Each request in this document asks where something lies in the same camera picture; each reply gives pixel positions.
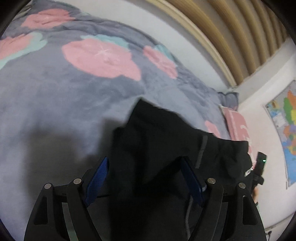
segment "pillow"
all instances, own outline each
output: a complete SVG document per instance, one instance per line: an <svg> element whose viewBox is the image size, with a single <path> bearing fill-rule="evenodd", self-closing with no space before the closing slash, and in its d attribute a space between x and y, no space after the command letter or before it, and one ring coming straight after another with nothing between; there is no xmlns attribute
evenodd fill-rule
<svg viewBox="0 0 296 241"><path fill-rule="evenodd" d="M223 94L222 92L218 92L218 95L223 106L237 110L239 106L239 93L228 92L227 94Z"/></svg>
<svg viewBox="0 0 296 241"><path fill-rule="evenodd" d="M248 141L249 142L249 151L248 154L251 157L251 161L254 164L256 163L256 160L254 160L253 153L252 153L252 147L251 147L251 139L248 132L248 127L246 124L246 120L244 117L238 113L237 111L221 106L220 109L226 119L228 131L231 140L233 141Z"/></svg>

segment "pink pillow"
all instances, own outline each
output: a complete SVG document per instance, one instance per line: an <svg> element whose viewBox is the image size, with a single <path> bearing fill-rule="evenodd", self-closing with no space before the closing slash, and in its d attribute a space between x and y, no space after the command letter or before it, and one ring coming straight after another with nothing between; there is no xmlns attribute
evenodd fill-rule
<svg viewBox="0 0 296 241"><path fill-rule="evenodd" d="M248 154L250 155L252 163L254 165L256 161L253 158L253 153L251 148L251 139L249 136L246 120L240 113L238 113L237 111L234 111L233 109L230 109L224 106L220 106L220 108L226 119L231 140L249 142Z"/></svg>

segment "poster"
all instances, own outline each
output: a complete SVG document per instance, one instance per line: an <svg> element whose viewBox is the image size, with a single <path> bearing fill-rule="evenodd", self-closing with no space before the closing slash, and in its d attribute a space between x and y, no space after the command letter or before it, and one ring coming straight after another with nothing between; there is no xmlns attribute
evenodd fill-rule
<svg viewBox="0 0 296 241"><path fill-rule="evenodd" d="M276 127L286 161L287 187L296 182L296 81L266 105Z"/></svg>

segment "hand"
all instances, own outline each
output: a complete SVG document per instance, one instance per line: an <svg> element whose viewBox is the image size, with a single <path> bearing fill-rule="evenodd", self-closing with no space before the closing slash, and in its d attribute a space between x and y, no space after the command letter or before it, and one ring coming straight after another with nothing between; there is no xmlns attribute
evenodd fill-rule
<svg viewBox="0 0 296 241"><path fill-rule="evenodd" d="M255 187L252 194L251 194L253 200L254 200L254 203L257 203L258 202L258 196L259 196L259 189L258 187Z"/></svg>

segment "black cloth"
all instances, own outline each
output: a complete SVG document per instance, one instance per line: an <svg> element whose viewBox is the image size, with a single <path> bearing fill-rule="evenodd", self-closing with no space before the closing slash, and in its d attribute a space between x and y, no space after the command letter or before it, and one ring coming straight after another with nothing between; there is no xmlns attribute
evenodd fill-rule
<svg viewBox="0 0 296 241"><path fill-rule="evenodd" d="M176 113L139 100L125 127L113 134L108 176L111 240L187 240L189 191L178 157L188 156L202 177L251 189L248 142L223 140L189 126ZM194 226L200 207L193 205Z"/></svg>

